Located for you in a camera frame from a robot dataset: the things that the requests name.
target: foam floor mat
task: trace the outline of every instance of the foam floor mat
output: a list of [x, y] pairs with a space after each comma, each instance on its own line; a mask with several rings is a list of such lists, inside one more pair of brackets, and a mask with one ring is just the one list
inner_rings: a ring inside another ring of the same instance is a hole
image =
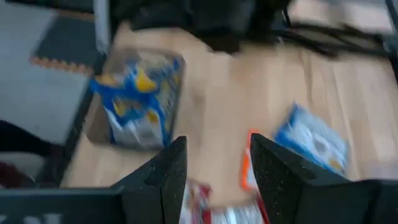
[[60, 12], [30, 62], [45, 68], [91, 75], [97, 56], [93, 16]]

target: orange package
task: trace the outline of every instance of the orange package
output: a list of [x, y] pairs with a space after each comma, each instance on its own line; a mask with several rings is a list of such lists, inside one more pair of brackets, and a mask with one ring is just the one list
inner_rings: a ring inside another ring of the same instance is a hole
[[241, 184], [244, 190], [257, 190], [257, 182], [254, 177], [253, 166], [251, 164], [251, 156], [250, 156], [250, 143], [251, 143], [251, 134], [260, 133], [256, 129], [249, 130], [248, 139], [246, 142], [246, 147], [243, 153], [243, 167], [242, 167], [242, 179]]

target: gray carpet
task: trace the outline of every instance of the gray carpet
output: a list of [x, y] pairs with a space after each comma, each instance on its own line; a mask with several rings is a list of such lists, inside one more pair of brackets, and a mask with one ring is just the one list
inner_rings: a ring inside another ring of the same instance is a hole
[[88, 79], [29, 63], [54, 17], [49, 9], [0, 1], [0, 119], [64, 143]]

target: blue snack bag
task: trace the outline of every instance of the blue snack bag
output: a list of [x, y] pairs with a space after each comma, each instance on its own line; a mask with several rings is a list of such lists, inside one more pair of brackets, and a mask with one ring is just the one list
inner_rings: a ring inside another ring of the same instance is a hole
[[184, 61], [157, 50], [137, 49], [131, 55], [124, 58], [122, 72], [104, 74], [90, 87], [101, 95], [111, 142], [162, 148], [172, 138]]
[[275, 134], [275, 142], [307, 160], [344, 175], [348, 145], [320, 118], [294, 104], [287, 121]]

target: snack package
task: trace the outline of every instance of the snack package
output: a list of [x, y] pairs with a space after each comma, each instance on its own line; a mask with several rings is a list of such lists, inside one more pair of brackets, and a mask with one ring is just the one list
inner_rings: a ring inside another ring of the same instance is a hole
[[269, 224], [269, 220], [264, 203], [258, 197], [240, 206], [206, 209], [203, 224]]
[[101, 95], [111, 142], [162, 148], [172, 138], [184, 61], [156, 50], [138, 49], [134, 55], [123, 63], [123, 72], [104, 74], [90, 87]]
[[297, 104], [276, 133], [275, 141], [325, 169], [345, 173], [347, 143], [320, 118]]
[[187, 180], [179, 224], [202, 224], [202, 211], [208, 206], [210, 186]]
[[250, 155], [250, 143], [251, 143], [251, 134], [259, 133], [259, 131], [252, 129], [249, 130], [248, 140], [246, 142], [246, 147], [243, 152], [243, 165], [242, 165], [242, 179], [241, 185], [244, 190], [257, 190], [257, 182], [253, 172], [253, 166], [251, 163], [251, 155]]

